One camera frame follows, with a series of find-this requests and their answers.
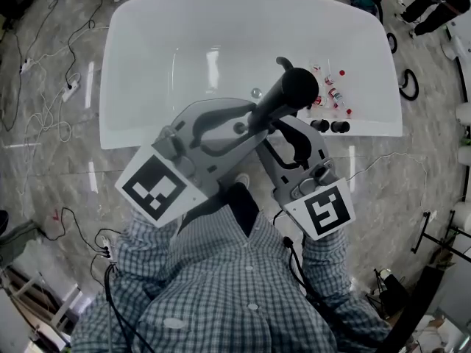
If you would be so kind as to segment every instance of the person's arm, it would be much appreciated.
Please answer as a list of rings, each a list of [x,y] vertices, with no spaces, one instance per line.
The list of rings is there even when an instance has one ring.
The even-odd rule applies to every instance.
[[[343,229],[321,240],[307,238],[305,241],[302,269],[314,290],[350,329],[381,342],[389,334],[390,327],[365,299],[351,294],[346,260],[347,237]],[[311,296],[307,295],[307,299],[315,305]],[[335,324],[330,323],[330,327],[336,336],[339,351],[375,350],[351,340]]]
[[[162,290],[162,270],[166,261],[170,238],[177,229],[170,223],[160,229],[134,212],[130,227],[119,237],[117,268],[119,275],[110,281],[113,302],[123,317],[136,328],[139,318],[150,302]],[[72,335],[73,352],[105,353],[109,351],[109,306],[101,291],[87,308]],[[113,310],[111,312],[111,340],[113,352],[126,352],[126,341]],[[126,327],[132,341],[135,337]]]

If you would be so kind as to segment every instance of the checkered shirt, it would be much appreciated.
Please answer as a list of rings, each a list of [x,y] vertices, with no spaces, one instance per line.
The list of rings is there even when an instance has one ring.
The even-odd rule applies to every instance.
[[[374,351],[329,325],[303,296],[283,237],[263,213],[249,237],[228,206],[176,231],[174,223],[157,229],[135,213],[118,240],[118,275],[110,281],[119,312],[156,352]],[[388,324],[350,293],[346,250],[341,231],[307,239],[305,275],[345,324],[381,341]],[[112,352],[125,352],[111,313]],[[111,352],[108,325],[101,292],[74,330],[72,351]],[[134,336],[132,350],[147,352]]]

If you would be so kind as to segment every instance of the bathtub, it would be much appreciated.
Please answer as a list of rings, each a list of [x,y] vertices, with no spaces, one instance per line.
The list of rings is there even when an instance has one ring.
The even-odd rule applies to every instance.
[[[319,81],[334,79],[323,93],[343,95],[339,108],[327,96],[326,107],[300,111],[302,120],[350,122],[348,133],[326,135],[402,135],[392,54],[369,13],[334,0],[132,0],[115,11],[107,36],[102,148],[153,142],[194,101],[260,101],[283,73],[279,56],[295,67],[320,65]],[[234,132],[223,126],[210,135]]]

